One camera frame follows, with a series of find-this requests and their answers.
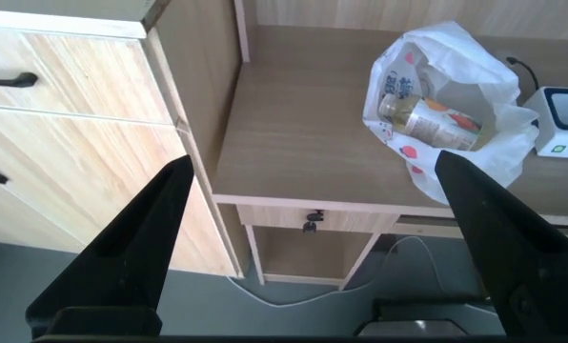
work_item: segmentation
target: white plastic bag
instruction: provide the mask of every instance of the white plastic bag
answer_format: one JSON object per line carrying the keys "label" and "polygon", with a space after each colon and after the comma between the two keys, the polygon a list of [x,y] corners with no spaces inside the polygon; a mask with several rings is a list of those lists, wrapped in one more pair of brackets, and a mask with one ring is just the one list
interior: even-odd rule
{"label": "white plastic bag", "polygon": [[431,198],[447,203],[435,164],[442,149],[383,130],[377,108],[383,95],[417,94],[466,113],[494,137],[478,151],[450,150],[472,161],[503,187],[521,175],[523,159],[534,147],[538,118],[518,107],[517,76],[490,55],[455,22],[404,33],[373,64],[362,119],[388,147],[407,161],[414,184]]}

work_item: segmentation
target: white cable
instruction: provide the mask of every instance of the white cable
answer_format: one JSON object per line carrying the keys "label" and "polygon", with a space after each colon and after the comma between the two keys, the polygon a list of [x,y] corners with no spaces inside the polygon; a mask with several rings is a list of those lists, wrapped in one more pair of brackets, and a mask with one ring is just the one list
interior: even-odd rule
{"label": "white cable", "polygon": [[[383,263],[381,264],[381,267],[379,267],[379,273],[378,273],[378,274],[380,274],[381,271],[382,271],[382,270],[384,269],[384,267],[386,266],[386,263],[388,262],[388,259],[390,258],[390,254],[391,254],[392,250],[393,250],[396,246],[398,246],[398,244],[400,244],[400,243],[402,243],[402,242],[404,242],[404,241],[407,241],[407,240],[411,240],[411,239],[414,239],[414,240],[418,241],[418,242],[421,243],[421,245],[425,248],[426,252],[428,253],[428,257],[430,257],[430,261],[431,261],[432,264],[433,264],[433,270],[435,271],[435,276],[436,276],[436,283],[438,284],[438,287],[440,288],[440,290],[441,290],[443,293],[447,294],[447,293],[445,292],[445,290],[443,289],[443,284],[442,284],[441,281],[440,281],[440,275],[439,275],[439,273],[438,273],[438,268],[436,267],[435,258],[433,257],[432,252],[430,251],[430,249],[428,248],[428,246],[426,245],[426,243],[424,243],[424,241],[423,241],[421,238],[417,237],[417,236],[407,236],[407,237],[403,237],[403,238],[400,239],[399,241],[396,241],[396,243],[395,243],[392,247],[390,247],[390,249],[388,250],[388,253],[386,254],[386,258],[383,260]],[[267,300],[265,300],[265,299],[261,299],[260,297],[256,296],[256,294],[254,294],[254,293],[248,291],[246,288],[244,288],[243,286],[241,286],[241,285],[238,284],[237,282],[233,281],[232,278],[227,277],[227,279],[228,279],[234,286],[236,286],[240,291],[244,292],[244,293],[247,294],[249,297],[253,298],[254,300],[256,300],[256,301],[258,301],[258,302],[260,302],[261,304],[267,305],[267,306],[271,306],[271,307],[274,307],[274,308],[278,308],[278,309],[282,309],[282,308],[288,308],[288,307],[292,307],[292,306],[297,306],[297,305],[303,305],[303,304],[311,303],[311,302],[316,301],[316,300],[318,300],[318,299],[321,299],[321,298],[323,298],[323,297],[327,297],[327,296],[329,296],[329,295],[331,295],[331,294],[349,293],[349,292],[354,292],[354,291],[358,291],[358,290],[364,289],[364,288],[368,287],[369,285],[371,285],[371,284],[377,279],[377,277],[375,276],[371,281],[365,283],[364,285],[358,286],[358,287],[356,287],[356,288],[352,288],[352,289],[349,289],[349,290],[343,290],[343,291],[331,291],[331,292],[326,292],[326,293],[324,293],[324,294],[321,294],[321,295],[316,296],[316,297],[313,297],[313,298],[309,298],[309,299],[305,299],[305,300],[301,300],[301,301],[296,301],[296,302],[288,303],[288,304],[274,304],[274,303],[271,303],[271,302],[269,302],[269,301],[267,301]]]}

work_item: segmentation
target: wooden cabinet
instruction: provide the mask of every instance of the wooden cabinet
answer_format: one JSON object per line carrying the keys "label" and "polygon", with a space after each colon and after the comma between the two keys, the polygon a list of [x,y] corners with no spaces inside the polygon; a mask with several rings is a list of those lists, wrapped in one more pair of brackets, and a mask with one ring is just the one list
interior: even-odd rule
{"label": "wooden cabinet", "polygon": [[0,241],[78,252],[189,154],[171,268],[243,276],[244,228],[212,198],[241,63],[234,19],[227,0],[0,2],[0,80],[37,76],[0,86]]}

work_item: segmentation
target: desk shelf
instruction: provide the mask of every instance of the desk shelf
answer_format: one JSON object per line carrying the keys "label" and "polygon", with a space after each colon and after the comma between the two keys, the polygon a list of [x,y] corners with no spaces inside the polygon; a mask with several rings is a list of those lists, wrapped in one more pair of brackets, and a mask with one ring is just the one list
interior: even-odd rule
{"label": "desk shelf", "polygon": [[313,283],[343,289],[371,250],[377,233],[303,232],[247,227],[259,280]]}

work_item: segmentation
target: desk drawer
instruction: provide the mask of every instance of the desk drawer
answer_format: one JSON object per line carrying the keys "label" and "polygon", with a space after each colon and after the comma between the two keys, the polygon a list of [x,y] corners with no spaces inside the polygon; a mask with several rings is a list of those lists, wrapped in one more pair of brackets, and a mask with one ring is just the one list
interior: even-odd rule
{"label": "desk drawer", "polygon": [[137,39],[0,30],[0,107],[167,123],[172,120]]}
{"label": "desk drawer", "polygon": [[[307,215],[316,210],[272,206],[237,205],[244,225],[302,229]],[[323,221],[315,222],[318,231],[387,232],[398,219],[398,214],[323,211]]]}
{"label": "desk drawer", "polygon": [[[561,233],[568,236],[568,227],[556,226],[556,228]],[[464,238],[462,231],[459,229],[459,226],[457,225],[455,219],[449,218],[403,216],[398,219],[389,233],[431,237]]]}

